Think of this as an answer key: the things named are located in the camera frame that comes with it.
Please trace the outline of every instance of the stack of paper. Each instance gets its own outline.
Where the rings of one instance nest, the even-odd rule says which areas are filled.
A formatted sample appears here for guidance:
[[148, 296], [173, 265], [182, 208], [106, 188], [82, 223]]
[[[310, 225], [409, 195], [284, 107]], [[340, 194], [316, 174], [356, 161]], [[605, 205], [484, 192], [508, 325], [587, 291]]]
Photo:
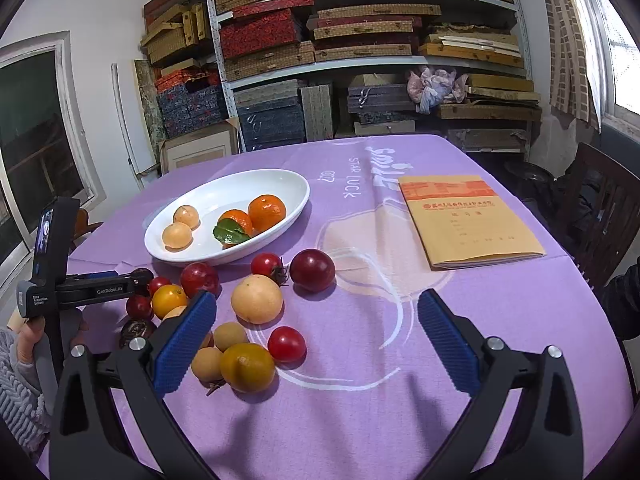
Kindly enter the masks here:
[[530, 229], [479, 176], [403, 176], [399, 182], [433, 267], [457, 269], [545, 254]]

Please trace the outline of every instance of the brown patterned curtain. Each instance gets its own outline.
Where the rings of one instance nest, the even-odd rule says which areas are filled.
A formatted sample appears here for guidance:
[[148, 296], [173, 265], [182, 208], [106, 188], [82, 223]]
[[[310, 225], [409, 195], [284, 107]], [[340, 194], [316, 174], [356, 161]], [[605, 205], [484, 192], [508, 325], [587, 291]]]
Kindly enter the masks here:
[[597, 129], [584, 41], [574, 4], [572, 0], [545, 0], [545, 3], [551, 43], [550, 104]]

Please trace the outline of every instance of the metal screw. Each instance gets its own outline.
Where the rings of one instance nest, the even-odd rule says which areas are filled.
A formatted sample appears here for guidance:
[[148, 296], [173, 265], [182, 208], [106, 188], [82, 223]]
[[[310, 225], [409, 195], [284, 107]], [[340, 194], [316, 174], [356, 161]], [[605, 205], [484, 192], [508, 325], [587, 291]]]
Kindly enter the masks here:
[[71, 355], [73, 357], [80, 357], [84, 354], [84, 345], [76, 345], [71, 349]]
[[491, 350], [502, 350], [504, 348], [504, 341], [499, 337], [490, 337], [486, 340], [486, 345]]
[[549, 348], [546, 349], [546, 351], [549, 352], [549, 355], [555, 359], [562, 357], [562, 350], [559, 349], [557, 346], [551, 345]]
[[129, 348], [132, 350], [142, 350], [146, 346], [146, 339], [143, 337], [135, 337], [129, 341]]

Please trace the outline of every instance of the gray sweater sleeve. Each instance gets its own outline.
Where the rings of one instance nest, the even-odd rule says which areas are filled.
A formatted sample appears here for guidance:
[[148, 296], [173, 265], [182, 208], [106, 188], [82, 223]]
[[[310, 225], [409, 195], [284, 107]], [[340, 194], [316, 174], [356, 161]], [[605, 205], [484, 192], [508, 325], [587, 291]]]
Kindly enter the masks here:
[[50, 417], [34, 365], [16, 359], [15, 338], [10, 330], [0, 328], [0, 415], [18, 444], [34, 455], [49, 433]]

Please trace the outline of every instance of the purple tablecloth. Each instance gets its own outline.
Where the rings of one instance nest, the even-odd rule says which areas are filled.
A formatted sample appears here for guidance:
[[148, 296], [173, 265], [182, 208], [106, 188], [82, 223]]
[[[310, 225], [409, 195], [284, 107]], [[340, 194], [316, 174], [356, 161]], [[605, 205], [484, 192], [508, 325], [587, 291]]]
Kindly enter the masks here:
[[[415, 300], [433, 286], [450, 309], [485, 336], [513, 349], [564, 352], [577, 393], [588, 473], [620, 434], [632, 411], [620, 350], [597, 300], [571, 259], [529, 211], [446, 140], [391, 136], [273, 148], [183, 168], [162, 177], [100, 227], [69, 260], [69, 272], [152, 268], [177, 282], [178, 270], [152, 262], [143, 235], [166, 204], [200, 184], [257, 168], [297, 171], [311, 196], [300, 218], [265, 250], [289, 262], [318, 247], [334, 258], [337, 286], [319, 297], [282, 289], [284, 316], [308, 355], [279, 370], [273, 388], [240, 396], [206, 390], [188, 372], [165, 401], [184, 433], [223, 480], [362, 478], [412, 480], [460, 417], [468, 396], [455, 390], [415, 320]], [[535, 232], [546, 256], [434, 272], [396, 179], [402, 174], [480, 174]], [[250, 257], [219, 267], [218, 321], [233, 320], [229, 298], [249, 273]], [[86, 309], [93, 352], [115, 347], [124, 301]], [[251, 331], [266, 343], [269, 327]], [[478, 465], [491, 462], [517, 397], [512, 392]], [[156, 466], [122, 393], [116, 402], [139, 459]], [[41, 463], [46, 462], [46, 454]]]

